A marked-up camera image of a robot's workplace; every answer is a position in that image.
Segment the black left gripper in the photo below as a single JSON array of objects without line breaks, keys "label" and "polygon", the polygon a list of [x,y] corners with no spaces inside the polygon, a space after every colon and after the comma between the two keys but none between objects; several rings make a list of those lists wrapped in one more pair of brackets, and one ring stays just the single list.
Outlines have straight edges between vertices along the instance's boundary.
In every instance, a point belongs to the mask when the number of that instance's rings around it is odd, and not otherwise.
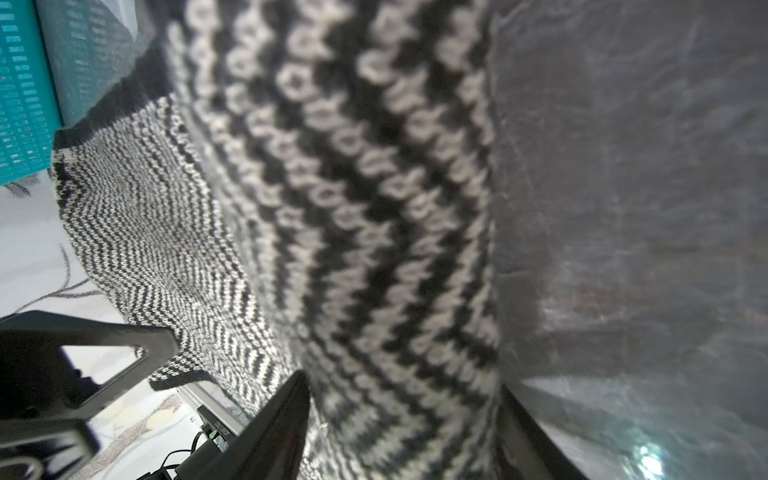
[{"label": "black left gripper", "polygon": [[[75,363],[68,347],[87,353],[127,348],[139,357],[97,380]],[[3,317],[1,478],[73,477],[99,452],[98,439],[82,420],[102,412],[179,352],[173,332],[164,327],[40,310]]]}]

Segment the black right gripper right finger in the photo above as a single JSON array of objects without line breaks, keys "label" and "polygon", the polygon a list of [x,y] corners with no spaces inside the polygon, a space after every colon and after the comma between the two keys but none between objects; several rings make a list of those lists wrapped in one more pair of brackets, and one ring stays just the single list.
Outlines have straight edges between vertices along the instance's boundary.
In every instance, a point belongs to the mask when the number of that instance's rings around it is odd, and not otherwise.
[{"label": "black right gripper right finger", "polygon": [[496,478],[586,480],[506,386],[497,417]]}]

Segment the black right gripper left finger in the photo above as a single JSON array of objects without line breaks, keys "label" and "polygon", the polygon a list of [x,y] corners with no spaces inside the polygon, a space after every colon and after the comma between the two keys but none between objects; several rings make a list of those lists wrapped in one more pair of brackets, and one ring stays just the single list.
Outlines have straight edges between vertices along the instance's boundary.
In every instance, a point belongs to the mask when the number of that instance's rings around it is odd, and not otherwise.
[{"label": "black right gripper left finger", "polygon": [[175,470],[178,479],[296,480],[310,409],[306,375],[295,372],[241,431],[210,409],[197,409],[207,440]]}]

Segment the black white knitted scarf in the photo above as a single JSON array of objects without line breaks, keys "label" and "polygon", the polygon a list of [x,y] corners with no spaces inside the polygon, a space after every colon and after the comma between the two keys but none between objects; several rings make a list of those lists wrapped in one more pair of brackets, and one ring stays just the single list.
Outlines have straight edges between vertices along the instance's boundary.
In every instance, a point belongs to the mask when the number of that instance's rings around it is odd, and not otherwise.
[{"label": "black white knitted scarf", "polygon": [[59,215],[166,390],[256,414],[296,371],[305,479],[491,479],[500,333],[486,1],[153,1],[56,133]]}]

